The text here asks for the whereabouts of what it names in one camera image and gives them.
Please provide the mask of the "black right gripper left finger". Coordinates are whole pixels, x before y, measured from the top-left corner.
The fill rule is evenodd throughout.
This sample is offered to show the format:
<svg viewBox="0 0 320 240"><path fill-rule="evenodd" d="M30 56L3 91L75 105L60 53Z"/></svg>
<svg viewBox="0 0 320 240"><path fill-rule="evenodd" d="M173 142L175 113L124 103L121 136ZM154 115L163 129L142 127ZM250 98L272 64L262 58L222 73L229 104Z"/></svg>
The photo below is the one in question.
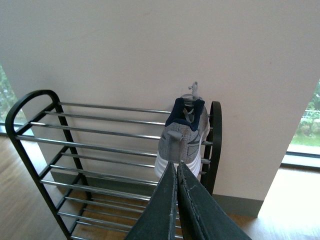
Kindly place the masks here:
<svg viewBox="0 0 320 240"><path fill-rule="evenodd" d="M145 210L126 240L173 240L177 216L177 172L170 161Z"/></svg>

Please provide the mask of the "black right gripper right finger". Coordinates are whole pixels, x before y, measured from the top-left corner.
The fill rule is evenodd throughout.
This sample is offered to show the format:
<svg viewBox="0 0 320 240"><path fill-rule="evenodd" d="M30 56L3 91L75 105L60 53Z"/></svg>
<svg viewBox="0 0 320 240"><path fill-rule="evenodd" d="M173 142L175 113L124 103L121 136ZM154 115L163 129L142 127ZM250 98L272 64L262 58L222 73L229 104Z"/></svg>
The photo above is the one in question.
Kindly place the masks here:
<svg viewBox="0 0 320 240"><path fill-rule="evenodd" d="M184 162L177 167L177 202L185 240L249 240Z"/></svg>

